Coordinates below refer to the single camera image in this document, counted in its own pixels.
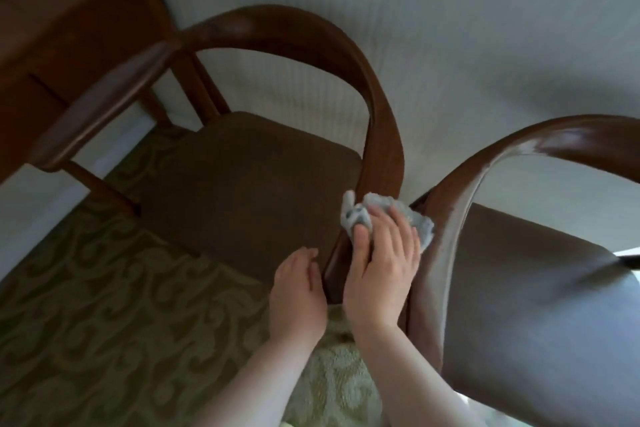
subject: forearm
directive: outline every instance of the forearm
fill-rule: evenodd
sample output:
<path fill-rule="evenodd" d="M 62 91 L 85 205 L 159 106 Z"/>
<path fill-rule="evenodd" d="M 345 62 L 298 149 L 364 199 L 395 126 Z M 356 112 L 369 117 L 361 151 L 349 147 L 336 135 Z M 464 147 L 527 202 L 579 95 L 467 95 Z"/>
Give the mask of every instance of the forearm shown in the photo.
<path fill-rule="evenodd" d="M 391 425 L 483 425 L 398 327 L 354 330 L 354 335 Z"/>
<path fill-rule="evenodd" d="M 277 427 L 311 349 L 266 342 L 205 408 L 195 427 Z"/>

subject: person's left hand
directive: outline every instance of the person's left hand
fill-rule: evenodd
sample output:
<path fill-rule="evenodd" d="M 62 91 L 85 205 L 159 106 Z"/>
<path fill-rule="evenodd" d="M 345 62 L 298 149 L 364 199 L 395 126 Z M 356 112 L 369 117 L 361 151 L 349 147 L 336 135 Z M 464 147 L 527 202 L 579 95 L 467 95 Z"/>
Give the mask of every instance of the person's left hand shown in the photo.
<path fill-rule="evenodd" d="M 269 333 L 272 340 L 295 341 L 310 353 L 323 336 L 327 304 L 317 248 L 302 247 L 276 270 L 269 296 Z"/>

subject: hand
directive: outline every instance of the hand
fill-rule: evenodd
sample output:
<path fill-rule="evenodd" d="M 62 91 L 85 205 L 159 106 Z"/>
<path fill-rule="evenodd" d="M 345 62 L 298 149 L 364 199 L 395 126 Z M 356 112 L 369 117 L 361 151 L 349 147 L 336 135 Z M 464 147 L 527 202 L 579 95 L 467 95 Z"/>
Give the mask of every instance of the hand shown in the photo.
<path fill-rule="evenodd" d="M 318 264 L 317 248 L 302 247 L 276 270 L 269 296 L 271 339 L 295 341 L 310 353 L 323 336 L 327 322 L 326 297 Z"/>
<path fill-rule="evenodd" d="M 402 213 L 369 209 L 374 248 L 369 262 L 369 231 L 353 229 L 353 258 L 344 286 L 344 311 L 354 334 L 367 328 L 397 327 L 398 317 L 420 264 L 420 238 Z"/>

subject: white wall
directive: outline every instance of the white wall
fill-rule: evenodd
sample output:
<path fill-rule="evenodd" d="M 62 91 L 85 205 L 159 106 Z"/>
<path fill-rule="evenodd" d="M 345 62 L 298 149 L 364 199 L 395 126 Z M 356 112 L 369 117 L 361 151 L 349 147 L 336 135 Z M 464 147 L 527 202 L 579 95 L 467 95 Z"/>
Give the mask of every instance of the white wall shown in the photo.
<path fill-rule="evenodd" d="M 640 117 L 637 0 L 166 0 L 181 27 L 252 3 L 314 11 L 343 28 L 380 77 L 403 138 L 401 197 L 523 126 L 587 112 Z M 364 104 L 335 78 L 249 51 L 206 51 L 233 109 L 360 149 Z M 163 87 L 177 114 L 175 88 Z M 600 243 L 640 245 L 640 186 L 550 158 L 507 160 L 477 200 Z"/>

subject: wooden desk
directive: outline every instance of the wooden desk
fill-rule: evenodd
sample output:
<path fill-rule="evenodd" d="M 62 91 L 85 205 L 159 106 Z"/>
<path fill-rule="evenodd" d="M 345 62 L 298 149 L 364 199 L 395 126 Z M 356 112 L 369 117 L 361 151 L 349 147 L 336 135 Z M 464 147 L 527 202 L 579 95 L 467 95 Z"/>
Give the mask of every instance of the wooden desk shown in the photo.
<path fill-rule="evenodd" d="M 174 31 L 161 0 L 0 0 L 0 182 L 100 76 Z M 172 70 L 190 98 L 205 94 L 191 59 Z M 157 100 L 144 100 L 166 118 Z"/>

